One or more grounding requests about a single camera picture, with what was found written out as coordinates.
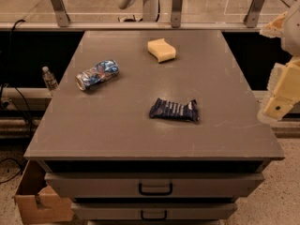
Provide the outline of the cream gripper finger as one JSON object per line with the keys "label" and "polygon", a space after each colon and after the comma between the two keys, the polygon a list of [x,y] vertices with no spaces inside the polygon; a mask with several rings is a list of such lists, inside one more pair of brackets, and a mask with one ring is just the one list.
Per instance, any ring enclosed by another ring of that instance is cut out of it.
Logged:
{"label": "cream gripper finger", "polygon": [[262,123],[274,123],[299,101],[300,56],[293,56],[285,65],[275,63],[257,117]]}
{"label": "cream gripper finger", "polygon": [[273,21],[269,22],[260,30],[260,34],[267,38],[280,38],[286,16],[287,11],[279,14]]}

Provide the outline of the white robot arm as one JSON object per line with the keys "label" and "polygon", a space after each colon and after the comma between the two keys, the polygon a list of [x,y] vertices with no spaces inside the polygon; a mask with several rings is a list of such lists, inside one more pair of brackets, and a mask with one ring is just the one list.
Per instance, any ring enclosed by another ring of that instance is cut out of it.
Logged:
{"label": "white robot arm", "polygon": [[280,38],[281,49],[292,56],[285,65],[275,63],[269,76],[257,117],[270,124],[281,120],[300,101],[300,0],[265,25],[260,34]]}

